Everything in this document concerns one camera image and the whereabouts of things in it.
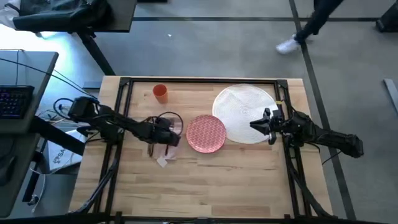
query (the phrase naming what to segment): orange cup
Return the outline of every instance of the orange cup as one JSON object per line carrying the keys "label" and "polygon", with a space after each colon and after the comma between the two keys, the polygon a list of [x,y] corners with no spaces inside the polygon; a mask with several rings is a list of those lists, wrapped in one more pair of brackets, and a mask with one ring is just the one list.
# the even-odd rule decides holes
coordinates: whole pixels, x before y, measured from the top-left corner
{"label": "orange cup", "polygon": [[167,103],[167,88],[165,85],[156,85],[152,91],[159,103]]}

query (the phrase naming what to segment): black pants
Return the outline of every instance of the black pants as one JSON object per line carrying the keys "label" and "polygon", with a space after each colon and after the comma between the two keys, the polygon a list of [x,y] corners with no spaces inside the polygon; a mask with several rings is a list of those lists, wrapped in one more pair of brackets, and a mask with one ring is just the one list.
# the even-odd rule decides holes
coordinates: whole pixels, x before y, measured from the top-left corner
{"label": "black pants", "polygon": [[343,2],[344,0],[314,0],[314,12],[305,27],[296,33],[295,40],[299,43],[304,43],[305,39],[311,35],[317,35],[319,30],[325,25],[330,14]]}

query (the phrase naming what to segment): black cable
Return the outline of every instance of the black cable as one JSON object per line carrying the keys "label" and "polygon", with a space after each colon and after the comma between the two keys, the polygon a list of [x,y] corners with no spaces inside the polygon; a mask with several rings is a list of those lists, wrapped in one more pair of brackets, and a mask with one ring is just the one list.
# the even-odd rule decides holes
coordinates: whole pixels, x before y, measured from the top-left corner
{"label": "black cable", "polygon": [[93,96],[92,94],[87,93],[82,87],[79,86],[79,88],[81,88],[83,91],[82,91],[82,90],[79,90],[77,87],[75,87],[75,86],[72,85],[71,83],[68,83],[67,81],[63,80],[62,78],[57,77],[57,76],[55,76],[55,75],[53,75],[53,74],[51,74],[51,73],[42,71],[42,70],[40,70],[40,69],[31,67],[31,66],[29,66],[29,65],[25,65],[25,64],[23,64],[23,63],[13,62],[12,60],[7,60],[7,59],[4,59],[4,58],[0,58],[0,60],[5,61],[5,62],[14,63],[14,64],[16,64],[16,65],[22,65],[22,66],[24,66],[24,67],[33,69],[33,70],[35,70],[35,71],[42,72],[42,73],[44,73],[44,74],[46,74],[46,75],[50,75],[51,77],[54,77],[54,78],[56,78],[56,79],[58,79],[58,80],[63,81],[64,83],[70,85],[70,86],[73,87],[75,90],[79,91],[80,93],[86,94],[86,95],[88,95],[88,96],[91,96],[91,97],[97,99],[97,97]]}
{"label": "black cable", "polygon": [[[19,63],[19,51],[17,51],[17,63]],[[19,64],[17,64],[17,75],[16,75],[16,79],[15,79],[15,85],[18,85],[18,75],[19,75]]]}
{"label": "black cable", "polygon": [[323,162],[322,162],[322,165],[324,165],[326,162],[328,162],[330,159],[334,158],[335,156],[337,156],[337,155],[340,154],[340,153],[341,153],[341,151],[340,151],[340,152],[337,152],[337,153],[334,154],[334,155],[332,155],[331,157],[329,157],[329,159],[323,161]]}
{"label": "black cable", "polygon": [[[54,69],[55,72],[57,72],[58,74],[60,74],[60,76],[62,76],[63,78],[65,78],[66,80],[72,82],[73,84],[75,84],[78,88],[81,88],[82,90],[84,90],[82,87],[80,87],[79,85],[77,85],[74,81],[70,80],[68,77],[66,77],[65,75],[62,75],[60,72],[58,72],[57,70]],[[96,98],[95,96],[93,96],[92,94],[88,93],[85,91],[85,93],[93,98]]]}
{"label": "black cable", "polygon": [[168,112],[161,113],[161,114],[158,116],[158,118],[161,117],[161,116],[163,116],[163,115],[165,115],[165,114],[174,114],[174,115],[178,116],[178,118],[179,118],[180,121],[181,121],[181,131],[180,131],[180,133],[178,133],[177,135],[181,135],[181,134],[182,134],[182,131],[183,131],[183,129],[184,129],[184,121],[182,120],[181,116],[180,116],[179,114],[177,114],[177,113],[168,111]]}
{"label": "black cable", "polygon": [[98,119],[98,118],[105,118],[105,117],[109,117],[109,116],[112,116],[112,115],[110,115],[110,114],[102,114],[102,115],[95,116],[91,120]]}
{"label": "black cable", "polygon": [[61,100],[67,100],[67,101],[70,101],[70,102],[73,103],[73,100],[71,100],[71,99],[68,99],[68,98],[59,98],[59,99],[55,100],[54,104],[52,105],[52,108],[53,108],[54,112],[55,112],[58,116],[60,116],[61,118],[65,118],[65,119],[67,119],[67,120],[71,120],[69,117],[66,117],[66,116],[64,116],[62,113],[58,112],[57,103],[58,103],[59,101],[61,101]]}
{"label": "black cable", "polygon": [[313,146],[313,147],[317,148],[317,149],[318,149],[318,151],[319,151],[319,152],[321,152],[321,149],[320,149],[320,148],[319,148],[319,146],[317,146],[316,144],[314,144],[314,143],[310,143],[310,142],[305,142],[305,143],[307,143],[307,144],[309,144],[309,145],[311,145],[311,146]]}
{"label": "black cable", "polygon": [[25,51],[24,49],[0,49],[0,50],[21,50],[21,51]]}
{"label": "black cable", "polygon": [[99,138],[99,139],[92,139],[94,136],[96,136],[99,132],[95,133],[94,135],[92,135],[91,137],[89,137],[85,144],[89,143],[89,142],[94,142],[94,141],[100,141],[100,140],[105,140],[105,138]]}
{"label": "black cable", "polygon": [[323,133],[323,134],[321,134],[321,135],[317,138],[317,141],[319,141],[319,139],[321,139],[322,137],[324,137],[324,136],[327,135],[327,134],[329,134],[329,133]]}

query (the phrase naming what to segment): floor tile line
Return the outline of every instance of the floor tile line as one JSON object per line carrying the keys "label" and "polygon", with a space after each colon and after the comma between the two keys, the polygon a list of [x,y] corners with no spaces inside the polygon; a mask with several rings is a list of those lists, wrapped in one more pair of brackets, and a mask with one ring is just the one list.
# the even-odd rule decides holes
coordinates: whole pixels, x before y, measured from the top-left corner
{"label": "floor tile line", "polygon": [[[297,12],[295,1],[289,0],[289,3],[290,3],[290,8],[292,10],[293,18],[295,18],[294,24],[295,24],[296,30],[298,32],[302,28],[301,28],[300,21],[298,20],[299,14]],[[328,116],[326,113],[325,105],[322,100],[322,95],[320,93],[320,89],[318,86],[317,77],[315,76],[315,72],[313,69],[312,61],[311,61],[310,54],[308,52],[308,47],[307,47],[306,43],[302,44],[301,48],[302,48],[302,55],[304,57],[305,66],[307,68],[308,77],[310,79],[311,88],[312,88],[312,91],[313,91],[313,94],[315,97],[315,102],[317,104],[317,108],[318,108],[322,126],[324,129],[330,130],[330,124],[329,124]],[[330,153],[330,155],[335,155],[338,152],[337,152],[337,149],[329,147],[329,153]],[[338,156],[335,156],[331,161],[333,164],[333,168],[335,170],[336,179],[337,179],[338,187],[340,190],[341,199],[343,201],[344,210],[346,212],[346,216],[349,220],[356,220],[353,203],[351,201],[351,196],[349,195],[348,186],[347,186],[347,183],[345,180],[345,176],[344,176],[343,168],[341,166],[340,159]]]}
{"label": "floor tile line", "polygon": [[[237,22],[257,22],[257,21],[267,21],[267,22],[293,22],[293,17],[234,17],[234,16],[173,16],[173,17],[134,17],[133,21],[237,21]],[[307,17],[299,17],[300,22],[308,21]],[[336,17],[330,18],[330,22],[374,22],[378,18],[375,17]]]}

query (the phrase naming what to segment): table leg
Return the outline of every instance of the table leg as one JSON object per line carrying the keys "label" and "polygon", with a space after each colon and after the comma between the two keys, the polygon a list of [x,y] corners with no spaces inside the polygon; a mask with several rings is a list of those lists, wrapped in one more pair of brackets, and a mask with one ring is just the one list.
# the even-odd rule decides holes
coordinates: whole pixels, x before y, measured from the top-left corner
{"label": "table leg", "polygon": [[85,150],[85,144],[83,142],[36,116],[33,118],[30,125],[30,132],[39,133],[43,138],[81,156]]}
{"label": "table leg", "polygon": [[[111,65],[107,61],[106,57],[102,53],[101,49],[98,47],[96,42],[94,41],[95,35],[94,33],[88,33],[85,31],[77,32],[84,46],[93,57],[95,62],[99,65],[101,70],[105,75],[116,75],[113,71]],[[101,87],[101,82],[87,82],[83,85],[83,88],[87,89],[99,89]]]}

